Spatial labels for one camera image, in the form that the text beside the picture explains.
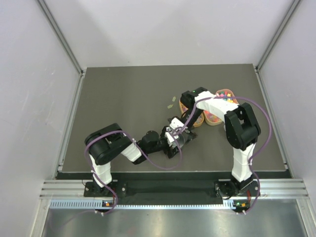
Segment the clear round jar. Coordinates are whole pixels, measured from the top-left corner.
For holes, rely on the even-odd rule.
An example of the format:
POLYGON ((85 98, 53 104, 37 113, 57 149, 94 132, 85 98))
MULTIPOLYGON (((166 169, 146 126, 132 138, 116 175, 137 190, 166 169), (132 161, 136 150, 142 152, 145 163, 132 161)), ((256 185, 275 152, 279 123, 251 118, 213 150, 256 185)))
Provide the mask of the clear round jar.
POLYGON ((183 134, 179 134, 176 136, 176 141, 178 143, 177 146, 179 146, 180 148, 182 148, 185 144, 185 137, 183 136, 183 134))

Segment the orange tray yellow gummies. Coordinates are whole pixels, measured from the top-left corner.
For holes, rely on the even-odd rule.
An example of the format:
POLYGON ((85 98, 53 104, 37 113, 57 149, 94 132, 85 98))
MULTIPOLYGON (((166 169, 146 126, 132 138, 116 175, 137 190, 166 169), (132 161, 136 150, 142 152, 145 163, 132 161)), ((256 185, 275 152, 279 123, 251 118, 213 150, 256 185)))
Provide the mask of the orange tray yellow gummies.
MULTIPOLYGON (((180 108, 180 112, 181 112, 181 118, 184 118, 186 115, 186 112, 188 111, 188 108, 181 103, 181 101, 179 101, 179 108, 180 108)), ((202 125, 202 123, 204 122, 204 115, 203 113, 201 113, 199 115, 199 117, 197 118, 197 120, 195 121, 195 123, 193 124, 193 127, 199 127, 202 125)))

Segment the pink tray colourful candies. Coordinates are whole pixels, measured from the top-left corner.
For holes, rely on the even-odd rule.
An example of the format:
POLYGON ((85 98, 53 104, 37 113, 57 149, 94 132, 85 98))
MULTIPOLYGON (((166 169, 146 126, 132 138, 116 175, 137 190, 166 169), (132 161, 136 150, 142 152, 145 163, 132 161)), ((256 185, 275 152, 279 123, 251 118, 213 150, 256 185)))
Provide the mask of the pink tray colourful candies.
POLYGON ((227 102, 238 104, 238 101, 235 98, 234 93, 229 89, 218 90, 215 94, 216 96, 222 97, 227 102))

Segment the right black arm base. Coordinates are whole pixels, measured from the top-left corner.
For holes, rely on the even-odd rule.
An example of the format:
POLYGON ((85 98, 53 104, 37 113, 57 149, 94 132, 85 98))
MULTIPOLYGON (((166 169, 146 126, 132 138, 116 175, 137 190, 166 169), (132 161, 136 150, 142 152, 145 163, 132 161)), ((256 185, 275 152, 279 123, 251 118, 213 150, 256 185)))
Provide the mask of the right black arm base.
POLYGON ((252 177, 242 182, 231 178, 230 180, 217 180, 214 182, 215 192, 217 196, 222 199, 229 199, 232 197, 256 197, 259 191, 258 182, 252 177))

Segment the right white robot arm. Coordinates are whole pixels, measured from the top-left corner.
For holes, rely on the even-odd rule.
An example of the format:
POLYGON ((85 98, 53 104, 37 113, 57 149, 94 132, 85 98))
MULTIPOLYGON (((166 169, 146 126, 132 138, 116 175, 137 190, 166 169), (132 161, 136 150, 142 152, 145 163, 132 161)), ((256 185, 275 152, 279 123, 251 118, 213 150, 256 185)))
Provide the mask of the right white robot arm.
POLYGON ((173 118, 166 129, 165 137, 170 147, 176 146, 179 137, 185 137, 202 112, 209 112, 225 124, 226 138, 233 147, 231 191, 243 195, 253 180, 250 169, 261 128, 248 103, 236 104, 212 94, 204 87, 182 93, 180 101, 188 108, 188 115, 173 118))

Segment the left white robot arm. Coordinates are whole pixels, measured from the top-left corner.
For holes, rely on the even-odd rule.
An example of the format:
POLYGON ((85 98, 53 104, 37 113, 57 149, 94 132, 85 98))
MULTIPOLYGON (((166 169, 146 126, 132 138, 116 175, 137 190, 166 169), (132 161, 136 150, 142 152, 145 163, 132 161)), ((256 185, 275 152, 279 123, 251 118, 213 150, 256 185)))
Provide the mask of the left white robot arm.
POLYGON ((123 132, 117 123, 90 134, 85 139, 85 155, 92 164, 93 185, 102 196, 112 190, 111 161, 118 155, 125 156, 135 165, 148 159, 148 155, 163 151, 169 158, 181 153, 181 146, 172 137, 169 128, 162 134, 148 131, 139 141, 135 141, 123 132))

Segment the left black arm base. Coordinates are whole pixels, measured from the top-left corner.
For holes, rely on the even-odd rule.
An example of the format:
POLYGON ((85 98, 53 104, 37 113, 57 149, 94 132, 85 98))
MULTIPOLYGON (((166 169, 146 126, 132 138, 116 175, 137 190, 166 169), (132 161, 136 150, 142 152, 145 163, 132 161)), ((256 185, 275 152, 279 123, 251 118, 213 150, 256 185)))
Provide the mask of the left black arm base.
POLYGON ((114 197, 115 195, 109 189, 100 187, 94 180, 81 183, 84 186, 83 196, 86 198, 102 198, 102 197, 114 197))

